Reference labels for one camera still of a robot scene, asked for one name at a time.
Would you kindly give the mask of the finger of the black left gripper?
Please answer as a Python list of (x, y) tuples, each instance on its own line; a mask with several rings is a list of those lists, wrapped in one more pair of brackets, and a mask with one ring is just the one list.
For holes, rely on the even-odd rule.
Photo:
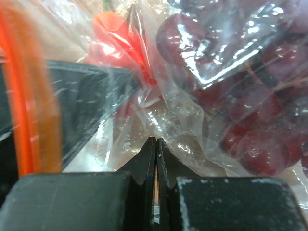
[(109, 66), (48, 60), (61, 109), (62, 161), (66, 167), (98, 130), (137, 92), (136, 72)]

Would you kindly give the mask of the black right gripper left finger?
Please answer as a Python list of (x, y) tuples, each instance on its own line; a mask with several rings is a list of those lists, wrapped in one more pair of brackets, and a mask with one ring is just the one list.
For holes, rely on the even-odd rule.
[(3, 231), (151, 231), (156, 139), (118, 171), (32, 174), (0, 210)]

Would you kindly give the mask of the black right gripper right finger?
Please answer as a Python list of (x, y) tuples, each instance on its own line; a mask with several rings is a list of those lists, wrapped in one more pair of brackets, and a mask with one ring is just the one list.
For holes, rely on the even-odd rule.
[(278, 178), (202, 177), (163, 139), (156, 143), (163, 231), (305, 231), (291, 188)]

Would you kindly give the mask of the red fake apple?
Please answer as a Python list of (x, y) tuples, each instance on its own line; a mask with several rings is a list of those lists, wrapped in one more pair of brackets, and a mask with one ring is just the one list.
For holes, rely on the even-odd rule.
[(93, 19), (95, 38), (89, 44), (84, 63), (111, 66), (128, 70), (139, 68), (144, 81), (151, 86), (157, 85), (149, 67), (144, 39), (127, 19), (111, 11), (102, 11)]

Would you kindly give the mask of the clear zip top bag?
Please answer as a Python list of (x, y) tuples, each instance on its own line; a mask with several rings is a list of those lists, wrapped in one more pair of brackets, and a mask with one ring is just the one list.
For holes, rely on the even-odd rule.
[(95, 141), (113, 169), (151, 132), (214, 176), (282, 177), (308, 208), (305, 0), (3, 0), (0, 134), (19, 177)]

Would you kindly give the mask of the purple fake grapes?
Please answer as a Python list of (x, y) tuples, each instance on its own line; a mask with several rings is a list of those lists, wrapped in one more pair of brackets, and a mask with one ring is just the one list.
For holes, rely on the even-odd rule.
[(209, 140), (242, 168), (308, 171), (308, 3), (170, 0), (155, 36), (171, 85), (215, 127)]

